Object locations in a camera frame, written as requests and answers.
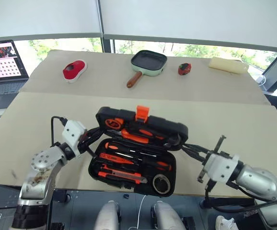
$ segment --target floor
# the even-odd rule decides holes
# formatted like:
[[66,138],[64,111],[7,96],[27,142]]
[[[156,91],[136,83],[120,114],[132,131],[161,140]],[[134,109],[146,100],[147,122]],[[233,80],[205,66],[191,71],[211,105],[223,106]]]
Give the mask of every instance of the floor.
[[[127,230],[136,226],[139,205],[143,195],[128,193],[129,198],[124,198],[125,193],[97,192],[97,191],[67,191],[71,196],[68,203],[54,202],[52,222],[65,223],[65,230],[92,230],[97,214],[101,207],[109,200],[119,203],[122,214],[120,230]],[[0,186],[0,207],[14,206],[17,203],[19,191]],[[151,227],[150,208],[158,200],[170,204],[181,217],[193,217],[196,230],[214,230],[215,219],[223,215],[215,210],[201,209],[199,202],[203,197],[172,195],[166,198],[146,196],[140,213],[139,229],[148,230]],[[0,210],[0,230],[8,230],[12,224],[15,209]],[[233,215],[241,219],[242,214]]]

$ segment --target laptop screen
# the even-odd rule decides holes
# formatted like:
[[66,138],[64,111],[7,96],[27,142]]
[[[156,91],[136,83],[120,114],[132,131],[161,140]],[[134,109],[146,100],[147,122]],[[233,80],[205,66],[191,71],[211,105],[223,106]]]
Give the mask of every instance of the laptop screen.
[[24,80],[28,74],[12,40],[0,41],[0,82]]

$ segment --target wooden pan handle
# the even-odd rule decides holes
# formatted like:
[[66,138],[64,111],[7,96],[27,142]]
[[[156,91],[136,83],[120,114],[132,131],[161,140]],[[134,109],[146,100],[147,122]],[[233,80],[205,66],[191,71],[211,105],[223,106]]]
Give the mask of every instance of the wooden pan handle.
[[138,79],[143,75],[141,71],[138,71],[128,82],[127,88],[132,88],[134,84],[138,81]]

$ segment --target frying pan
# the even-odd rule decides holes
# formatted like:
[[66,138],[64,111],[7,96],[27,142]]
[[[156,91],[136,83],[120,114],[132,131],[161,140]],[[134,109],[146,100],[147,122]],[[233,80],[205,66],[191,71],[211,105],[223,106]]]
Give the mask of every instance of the frying pan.
[[150,50],[141,50],[131,59],[132,69],[137,73],[127,82],[127,87],[131,88],[142,75],[159,75],[166,63],[167,57]]

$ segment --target toolbox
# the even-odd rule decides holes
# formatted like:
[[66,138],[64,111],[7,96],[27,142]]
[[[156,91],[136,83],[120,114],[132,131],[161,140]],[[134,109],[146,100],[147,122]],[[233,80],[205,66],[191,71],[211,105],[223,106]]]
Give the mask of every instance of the toolbox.
[[96,114],[102,132],[111,138],[100,142],[89,165],[92,178],[135,193],[170,196],[174,191],[176,160],[169,151],[179,150],[188,138],[181,123],[137,112],[102,107]]

